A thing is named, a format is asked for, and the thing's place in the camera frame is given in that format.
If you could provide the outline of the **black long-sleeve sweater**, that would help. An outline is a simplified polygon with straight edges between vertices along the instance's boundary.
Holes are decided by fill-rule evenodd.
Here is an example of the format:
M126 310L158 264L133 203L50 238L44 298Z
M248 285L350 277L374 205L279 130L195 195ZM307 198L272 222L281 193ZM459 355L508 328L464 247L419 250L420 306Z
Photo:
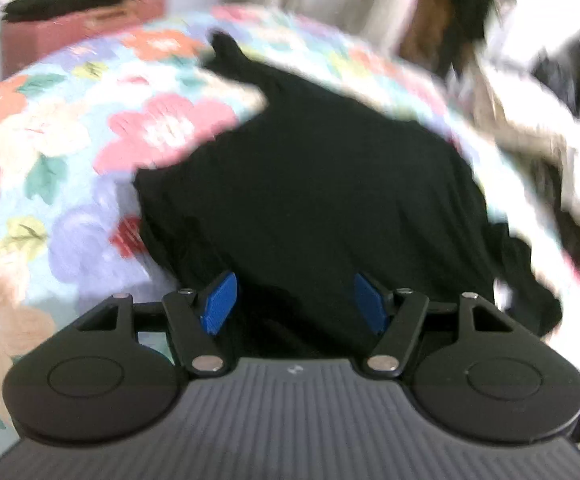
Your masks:
M529 245L488 218L471 167L442 136L247 58L215 34L205 68L266 107L176 164L137 171L140 235L184 286L221 273L237 302L218 342L264 359L366 356L360 272L434 301L512 291L510 316L544 336L562 318Z

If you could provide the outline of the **floral quilted bedspread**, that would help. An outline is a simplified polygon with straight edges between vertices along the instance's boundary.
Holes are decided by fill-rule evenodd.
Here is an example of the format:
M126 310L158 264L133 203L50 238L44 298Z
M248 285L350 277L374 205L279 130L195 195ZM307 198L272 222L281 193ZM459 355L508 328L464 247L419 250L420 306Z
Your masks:
M473 166L493 220L532 247L560 298L548 344L580 370L580 276L529 181L425 72L315 21L260 6L186 12L87 40L0 83L0 387L20 354L112 292L159 297L168 279L138 237L134 170L257 112L254 89L199 66L219 29L251 58L383 113L424 122ZM0 454L16 442L0 394Z

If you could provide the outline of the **cream jacket pile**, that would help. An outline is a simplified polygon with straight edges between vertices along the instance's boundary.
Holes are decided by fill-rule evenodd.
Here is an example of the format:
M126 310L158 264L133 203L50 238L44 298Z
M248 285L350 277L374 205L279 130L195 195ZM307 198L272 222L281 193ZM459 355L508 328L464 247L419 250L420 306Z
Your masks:
M580 119L534 76L473 55L472 119L501 148L551 162L561 176L561 209L580 226Z

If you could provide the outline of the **red suitcase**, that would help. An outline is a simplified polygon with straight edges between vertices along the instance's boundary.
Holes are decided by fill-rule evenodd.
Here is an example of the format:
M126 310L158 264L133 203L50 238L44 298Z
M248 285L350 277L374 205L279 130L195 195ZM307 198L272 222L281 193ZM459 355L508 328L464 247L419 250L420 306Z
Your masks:
M170 0L124 0L115 6L57 16L47 21L2 21L2 76L7 78L71 44L162 18Z

